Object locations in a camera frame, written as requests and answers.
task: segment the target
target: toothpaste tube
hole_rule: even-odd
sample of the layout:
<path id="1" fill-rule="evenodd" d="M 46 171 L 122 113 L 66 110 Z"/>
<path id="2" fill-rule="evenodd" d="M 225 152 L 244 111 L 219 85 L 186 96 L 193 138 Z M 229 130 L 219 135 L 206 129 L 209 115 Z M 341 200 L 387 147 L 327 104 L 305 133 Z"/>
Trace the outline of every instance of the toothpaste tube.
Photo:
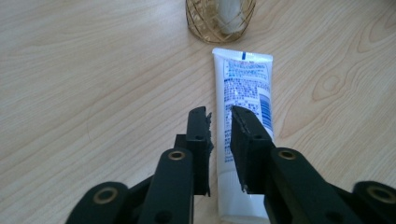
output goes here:
<path id="1" fill-rule="evenodd" d="M 213 49 L 217 95 L 217 165 L 219 216 L 233 223 L 269 223 L 263 195 L 241 190 L 230 149 L 231 107 L 253 111 L 274 141 L 271 114 L 273 56 L 229 49 Z"/>

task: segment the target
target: wood grain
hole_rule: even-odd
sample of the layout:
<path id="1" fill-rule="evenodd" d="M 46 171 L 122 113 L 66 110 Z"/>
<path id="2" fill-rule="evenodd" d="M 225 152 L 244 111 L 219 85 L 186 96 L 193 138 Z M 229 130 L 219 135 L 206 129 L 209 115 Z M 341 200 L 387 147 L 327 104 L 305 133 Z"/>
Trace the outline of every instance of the wood grain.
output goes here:
<path id="1" fill-rule="evenodd" d="M 216 113 L 215 46 L 189 33 L 184 4 L 0 3 L 0 223 L 64 223 L 94 185 L 152 175 L 188 111 Z M 396 188 L 395 1 L 257 1 L 223 47 L 274 55 L 278 146 L 343 189 Z M 195 223 L 220 223 L 215 160 Z"/>

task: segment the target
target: product label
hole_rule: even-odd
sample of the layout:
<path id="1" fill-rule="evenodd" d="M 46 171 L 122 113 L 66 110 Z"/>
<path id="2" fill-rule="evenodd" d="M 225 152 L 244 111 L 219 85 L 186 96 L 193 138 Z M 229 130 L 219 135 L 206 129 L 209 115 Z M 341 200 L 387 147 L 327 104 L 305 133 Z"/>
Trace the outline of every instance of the product label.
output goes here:
<path id="1" fill-rule="evenodd" d="M 224 105 L 225 105 L 225 162 L 233 161 L 231 152 L 231 107 L 239 105 L 253 111 L 263 126 L 270 130 L 271 79 L 265 63 L 250 63 L 234 60 L 224 62 Z"/>

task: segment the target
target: blue barcode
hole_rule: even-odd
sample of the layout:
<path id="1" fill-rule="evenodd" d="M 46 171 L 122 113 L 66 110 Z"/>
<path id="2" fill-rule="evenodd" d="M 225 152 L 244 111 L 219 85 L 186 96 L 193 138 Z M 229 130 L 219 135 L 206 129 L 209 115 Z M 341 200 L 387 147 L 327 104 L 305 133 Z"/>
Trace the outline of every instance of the blue barcode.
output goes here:
<path id="1" fill-rule="evenodd" d="M 262 125 L 269 130 L 272 129 L 272 121 L 271 121 L 271 106 L 270 99 L 265 95 L 260 94 L 260 106 L 262 108 Z"/>

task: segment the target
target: glass cup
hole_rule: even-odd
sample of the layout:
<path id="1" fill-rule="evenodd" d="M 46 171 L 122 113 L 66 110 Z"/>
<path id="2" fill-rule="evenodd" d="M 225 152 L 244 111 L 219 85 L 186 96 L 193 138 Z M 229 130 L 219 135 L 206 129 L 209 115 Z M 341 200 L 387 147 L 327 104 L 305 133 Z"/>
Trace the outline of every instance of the glass cup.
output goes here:
<path id="1" fill-rule="evenodd" d="M 235 41 L 248 27 L 256 0 L 186 0 L 190 31 L 206 43 Z"/>

